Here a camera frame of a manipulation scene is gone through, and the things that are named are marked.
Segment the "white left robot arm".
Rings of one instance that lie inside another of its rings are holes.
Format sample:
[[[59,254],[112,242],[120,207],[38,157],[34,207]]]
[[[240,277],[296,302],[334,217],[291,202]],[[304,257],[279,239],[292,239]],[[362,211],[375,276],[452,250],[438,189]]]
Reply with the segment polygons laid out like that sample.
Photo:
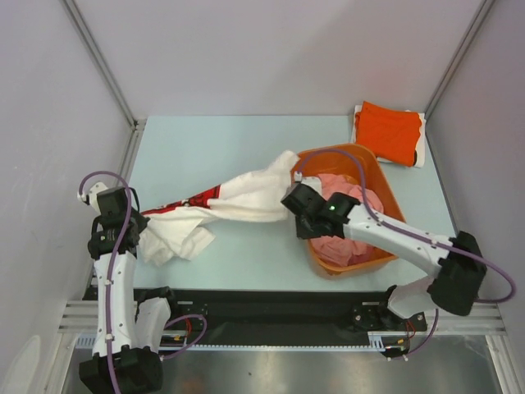
[[[92,357],[79,365],[80,381],[92,393],[153,393],[162,388],[158,348],[163,328],[181,318],[168,288],[134,298],[140,234],[148,220],[134,206],[134,190],[93,185],[81,200],[98,213],[88,251],[98,283],[98,326]]]

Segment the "white t-shirt red graphic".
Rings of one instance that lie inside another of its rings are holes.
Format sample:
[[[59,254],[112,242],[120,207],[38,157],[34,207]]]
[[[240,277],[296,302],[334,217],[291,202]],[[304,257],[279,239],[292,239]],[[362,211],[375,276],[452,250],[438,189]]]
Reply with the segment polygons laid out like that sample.
[[[216,220],[258,223],[286,219],[281,199],[298,161],[299,156],[287,150],[263,170],[246,172],[187,199],[143,211],[148,219],[139,240],[144,262],[160,267],[174,258],[195,259],[214,241],[205,225]]]

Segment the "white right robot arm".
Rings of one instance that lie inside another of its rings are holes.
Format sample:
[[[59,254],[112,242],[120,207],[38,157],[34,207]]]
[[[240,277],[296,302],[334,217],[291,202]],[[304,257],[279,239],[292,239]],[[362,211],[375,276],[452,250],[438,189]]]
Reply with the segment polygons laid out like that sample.
[[[473,236],[432,236],[378,213],[365,200],[342,193],[324,199],[302,182],[294,183],[281,202],[294,215],[299,239],[335,236],[364,242],[426,274],[387,291],[387,302],[378,309],[379,321],[385,328],[397,329],[408,318],[430,309],[443,309],[461,317],[471,313],[486,276],[481,256],[471,251],[476,244]]]

